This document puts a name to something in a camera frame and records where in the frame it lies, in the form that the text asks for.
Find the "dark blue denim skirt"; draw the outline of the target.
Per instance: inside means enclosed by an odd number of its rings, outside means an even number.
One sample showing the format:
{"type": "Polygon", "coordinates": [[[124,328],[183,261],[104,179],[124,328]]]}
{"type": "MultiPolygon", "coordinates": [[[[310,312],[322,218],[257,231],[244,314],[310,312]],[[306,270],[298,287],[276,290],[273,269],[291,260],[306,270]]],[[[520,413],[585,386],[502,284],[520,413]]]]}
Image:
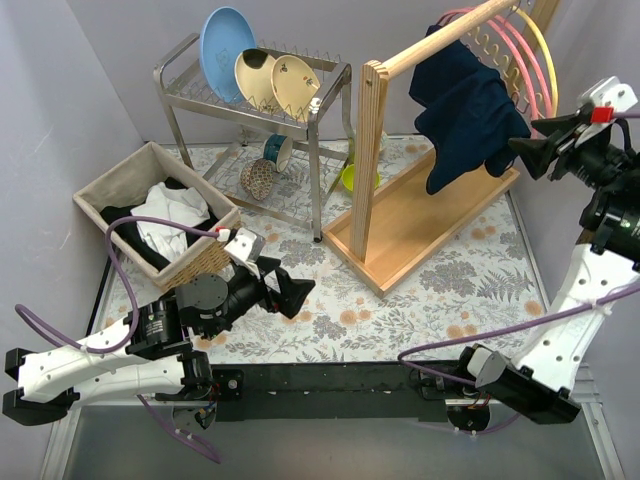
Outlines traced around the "dark blue denim skirt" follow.
{"type": "Polygon", "coordinates": [[[498,71],[458,40],[415,66],[409,96],[423,107],[414,126],[436,150],[430,195],[480,167],[502,176],[517,157],[508,141],[531,136],[498,71]]]}

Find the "white cloth garment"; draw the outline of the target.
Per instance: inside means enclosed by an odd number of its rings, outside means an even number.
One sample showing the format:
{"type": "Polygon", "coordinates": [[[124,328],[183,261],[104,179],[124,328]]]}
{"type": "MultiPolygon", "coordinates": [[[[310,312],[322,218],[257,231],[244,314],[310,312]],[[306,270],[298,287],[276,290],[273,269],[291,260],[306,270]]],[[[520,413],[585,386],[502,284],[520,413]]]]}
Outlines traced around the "white cloth garment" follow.
{"type": "MultiPolygon", "coordinates": [[[[170,188],[159,182],[148,190],[143,204],[131,209],[132,216],[152,217],[188,227],[196,227],[211,219],[208,204],[193,187],[170,188]]],[[[170,226],[138,222],[138,233],[144,243],[169,262],[188,248],[186,232],[170,226]]]]}

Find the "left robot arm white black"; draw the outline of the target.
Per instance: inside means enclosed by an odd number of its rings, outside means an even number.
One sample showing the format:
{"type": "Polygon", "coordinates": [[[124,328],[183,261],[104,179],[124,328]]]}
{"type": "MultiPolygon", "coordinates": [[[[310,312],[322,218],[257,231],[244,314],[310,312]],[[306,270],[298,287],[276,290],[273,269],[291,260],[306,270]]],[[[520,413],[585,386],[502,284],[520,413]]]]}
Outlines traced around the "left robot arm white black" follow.
{"type": "Polygon", "coordinates": [[[254,306],[295,317],[315,283],[276,267],[276,287],[237,267],[230,280],[204,274],[106,329],[43,353],[15,348],[5,371],[17,387],[4,394],[3,414],[24,426],[64,418],[81,406],[140,394],[204,400],[219,386],[192,335],[212,339],[254,306]]]}

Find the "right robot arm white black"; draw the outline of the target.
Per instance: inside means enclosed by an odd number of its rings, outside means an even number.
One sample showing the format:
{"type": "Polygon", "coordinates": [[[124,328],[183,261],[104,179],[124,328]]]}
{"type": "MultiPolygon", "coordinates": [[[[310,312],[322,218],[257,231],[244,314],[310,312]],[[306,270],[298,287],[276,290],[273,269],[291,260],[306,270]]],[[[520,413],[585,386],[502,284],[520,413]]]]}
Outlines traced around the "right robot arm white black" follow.
{"type": "Polygon", "coordinates": [[[594,194],[582,233],[548,315],[523,349],[507,358],[475,344],[452,373],[464,397],[490,395],[540,425],[572,422],[571,398],[588,346],[614,302],[639,289],[639,155],[628,124],[610,107],[535,120],[538,139],[509,141],[534,179],[572,174],[594,194]]]}

